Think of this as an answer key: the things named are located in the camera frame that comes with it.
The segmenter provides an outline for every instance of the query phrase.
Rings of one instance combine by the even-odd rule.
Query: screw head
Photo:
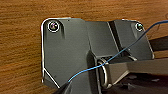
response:
[[[59,30],[59,24],[57,22],[52,21],[48,24],[48,29],[51,32],[57,32]]]
[[[143,27],[142,24],[137,23],[137,24],[135,25],[135,28],[136,28],[138,31],[142,31],[144,27]]]

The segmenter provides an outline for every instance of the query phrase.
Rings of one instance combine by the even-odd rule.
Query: brown wooden wall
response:
[[[0,0],[0,94],[50,94],[41,83],[41,32],[46,18],[87,21],[130,19],[145,28],[168,19],[168,0]],[[168,24],[155,27],[150,39],[168,35]],[[155,52],[156,58],[168,51]]]

